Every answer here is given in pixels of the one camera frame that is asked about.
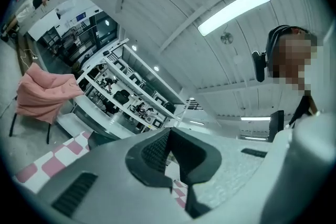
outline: chair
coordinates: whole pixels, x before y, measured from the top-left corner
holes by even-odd
[[[122,105],[124,105],[130,100],[128,96],[130,96],[130,93],[127,90],[121,90],[117,91],[113,96],[113,98],[116,99]]]
[[[84,92],[78,87],[74,75],[48,73],[36,63],[32,63],[18,85],[16,113],[9,136],[13,135],[17,115],[31,116],[49,123],[47,134],[49,144],[50,127],[60,108],[67,100],[82,94]]]

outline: ceiling light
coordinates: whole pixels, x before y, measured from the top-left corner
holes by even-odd
[[[250,136],[245,136],[245,139],[250,139],[250,140],[266,140],[267,138],[259,138],[259,137],[250,137]]]
[[[203,37],[205,37],[219,26],[249,11],[250,9],[269,1],[270,0],[236,0],[202,23],[198,27],[198,31],[201,32]]]
[[[242,121],[270,121],[271,117],[241,117]]]
[[[202,123],[202,122],[197,122],[197,121],[190,121],[190,122],[196,123],[196,124],[199,124],[199,125],[204,125],[204,123]]]

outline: checkered floor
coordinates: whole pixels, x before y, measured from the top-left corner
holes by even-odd
[[[22,184],[34,193],[38,193],[43,185],[56,173],[89,152],[89,133],[82,132],[62,145],[48,152],[26,168],[17,173],[13,180]],[[187,185],[179,180],[173,183],[173,198],[185,208]]]

